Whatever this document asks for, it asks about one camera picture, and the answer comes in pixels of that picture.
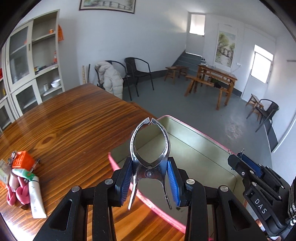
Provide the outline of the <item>hanging scroll painting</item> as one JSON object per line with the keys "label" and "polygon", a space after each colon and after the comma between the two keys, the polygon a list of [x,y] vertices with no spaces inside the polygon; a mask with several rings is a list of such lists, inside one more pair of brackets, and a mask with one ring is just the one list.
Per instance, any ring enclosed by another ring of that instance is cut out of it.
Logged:
{"label": "hanging scroll painting", "polygon": [[231,25],[218,24],[214,65],[231,69],[236,49],[238,29]]}

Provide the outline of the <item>orange cube heart studs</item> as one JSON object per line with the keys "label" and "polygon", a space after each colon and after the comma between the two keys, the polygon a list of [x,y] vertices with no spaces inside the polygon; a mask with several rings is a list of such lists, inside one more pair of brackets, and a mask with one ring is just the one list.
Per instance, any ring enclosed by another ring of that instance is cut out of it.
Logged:
{"label": "orange cube heart studs", "polygon": [[20,151],[16,153],[16,157],[13,160],[12,168],[26,169],[30,171],[34,166],[35,160],[27,151]]}

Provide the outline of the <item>wooden ruler stick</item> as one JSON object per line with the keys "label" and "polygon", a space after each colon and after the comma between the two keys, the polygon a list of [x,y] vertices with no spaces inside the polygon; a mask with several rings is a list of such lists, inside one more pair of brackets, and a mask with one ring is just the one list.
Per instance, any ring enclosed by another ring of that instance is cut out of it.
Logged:
{"label": "wooden ruler stick", "polygon": [[82,65],[82,82],[86,84],[86,76],[85,76],[85,66]]}

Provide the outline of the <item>black chair by door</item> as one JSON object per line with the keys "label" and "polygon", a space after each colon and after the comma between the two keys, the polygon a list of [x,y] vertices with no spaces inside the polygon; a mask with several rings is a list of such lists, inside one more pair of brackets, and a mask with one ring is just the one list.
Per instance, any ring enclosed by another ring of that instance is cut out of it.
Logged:
{"label": "black chair by door", "polygon": [[[270,103],[267,109],[265,109],[264,105],[262,104],[264,101],[267,101]],[[273,126],[273,116],[280,109],[279,105],[269,99],[265,99],[265,98],[258,99],[258,97],[254,94],[251,94],[251,97],[246,105],[248,104],[252,104],[252,109],[246,118],[249,118],[251,114],[254,112],[256,112],[259,115],[257,119],[260,120],[260,123],[259,123],[259,127],[256,129],[255,132],[257,132],[268,121],[269,129],[267,131],[267,134],[269,134],[271,127]]]}

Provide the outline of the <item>white green toothpaste tube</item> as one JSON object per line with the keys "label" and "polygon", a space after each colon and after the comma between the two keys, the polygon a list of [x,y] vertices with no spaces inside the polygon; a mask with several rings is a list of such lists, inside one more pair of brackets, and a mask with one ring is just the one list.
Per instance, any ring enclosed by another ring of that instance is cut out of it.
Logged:
{"label": "white green toothpaste tube", "polygon": [[29,181],[34,180],[34,177],[36,176],[34,173],[27,171],[26,169],[22,169],[22,168],[13,168],[11,171],[16,176],[27,179]]}

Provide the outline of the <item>pink knotted foam tube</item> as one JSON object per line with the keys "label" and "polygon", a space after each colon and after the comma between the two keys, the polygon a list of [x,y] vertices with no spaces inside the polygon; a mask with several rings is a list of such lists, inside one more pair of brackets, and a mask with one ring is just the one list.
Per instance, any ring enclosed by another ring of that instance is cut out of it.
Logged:
{"label": "pink knotted foam tube", "polygon": [[16,197],[22,205],[30,203],[29,185],[24,178],[18,176],[19,187],[16,189]]}

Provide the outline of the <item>yellow green medicine box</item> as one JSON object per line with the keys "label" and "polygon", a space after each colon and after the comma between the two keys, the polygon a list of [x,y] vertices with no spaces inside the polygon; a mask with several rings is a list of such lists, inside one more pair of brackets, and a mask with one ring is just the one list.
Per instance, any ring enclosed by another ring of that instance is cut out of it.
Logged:
{"label": "yellow green medicine box", "polygon": [[3,159],[0,160],[0,179],[4,185],[9,183],[11,173],[11,166],[6,163]]}

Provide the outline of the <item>wooden table with benches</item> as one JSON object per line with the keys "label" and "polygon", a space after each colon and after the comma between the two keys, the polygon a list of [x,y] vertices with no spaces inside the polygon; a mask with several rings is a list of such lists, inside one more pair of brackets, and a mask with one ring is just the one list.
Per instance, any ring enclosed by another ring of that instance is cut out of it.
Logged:
{"label": "wooden table with benches", "polygon": [[198,65],[196,76],[186,75],[186,79],[190,80],[190,83],[184,96],[188,96],[192,91],[196,93],[198,84],[218,89],[219,92],[216,110],[219,110],[220,108],[223,94],[226,96],[224,105],[228,105],[234,85],[237,81],[237,77],[232,73],[213,66],[206,66],[202,64]]}

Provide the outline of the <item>wooden stool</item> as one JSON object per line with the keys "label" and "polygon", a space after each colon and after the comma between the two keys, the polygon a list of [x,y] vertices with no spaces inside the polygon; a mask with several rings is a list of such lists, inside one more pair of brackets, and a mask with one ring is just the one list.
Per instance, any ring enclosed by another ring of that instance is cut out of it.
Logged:
{"label": "wooden stool", "polygon": [[166,67],[166,70],[167,72],[166,72],[164,81],[166,81],[168,78],[171,78],[173,81],[173,84],[175,84],[175,79],[179,78],[181,75],[186,76],[189,68],[186,66],[171,66],[171,67]]}

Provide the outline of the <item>white gauze bandage roll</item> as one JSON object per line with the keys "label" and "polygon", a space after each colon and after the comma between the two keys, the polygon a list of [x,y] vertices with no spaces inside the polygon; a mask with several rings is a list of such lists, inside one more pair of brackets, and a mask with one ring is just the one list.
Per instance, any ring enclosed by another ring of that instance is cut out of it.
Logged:
{"label": "white gauze bandage roll", "polygon": [[20,186],[18,177],[13,172],[10,173],[9,186],[10,186],[12,192],[15,192]]}

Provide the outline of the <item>grey glass door cabinet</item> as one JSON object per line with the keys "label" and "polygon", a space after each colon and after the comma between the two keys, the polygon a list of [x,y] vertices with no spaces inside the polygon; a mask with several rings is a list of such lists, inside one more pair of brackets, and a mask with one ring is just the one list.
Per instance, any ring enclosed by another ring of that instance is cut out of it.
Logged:
{"label": "grey glass door cabinet", "polygon": [[[65,91],[59,60],[59,13],[16,27],[1,50],[1,131],[39,104]],[[61,85],[51,87],[51,82]]]}

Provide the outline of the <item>white SKIN cleanser tube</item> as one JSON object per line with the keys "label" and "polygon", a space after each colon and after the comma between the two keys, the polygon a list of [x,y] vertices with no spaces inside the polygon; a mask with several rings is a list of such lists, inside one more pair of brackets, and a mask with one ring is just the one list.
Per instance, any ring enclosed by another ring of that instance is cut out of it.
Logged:
{"label": "white SKIN cleanser tube", "polygon": [[46,211],[43,205],[41,189],[37,180],[29,181],[29,196],[32,217],[34,219],[47,218]]}

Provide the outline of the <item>white bowl on shelf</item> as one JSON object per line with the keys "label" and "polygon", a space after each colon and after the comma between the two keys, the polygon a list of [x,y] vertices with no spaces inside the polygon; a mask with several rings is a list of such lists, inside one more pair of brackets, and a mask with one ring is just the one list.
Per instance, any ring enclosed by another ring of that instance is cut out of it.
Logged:
{"label": "white bowl on shelf", "polygon": [[60,79],[56,79],[53,82],[51,82],[51,87],[52,88],[59,87],[60,85],[61,85],[61,80]]}

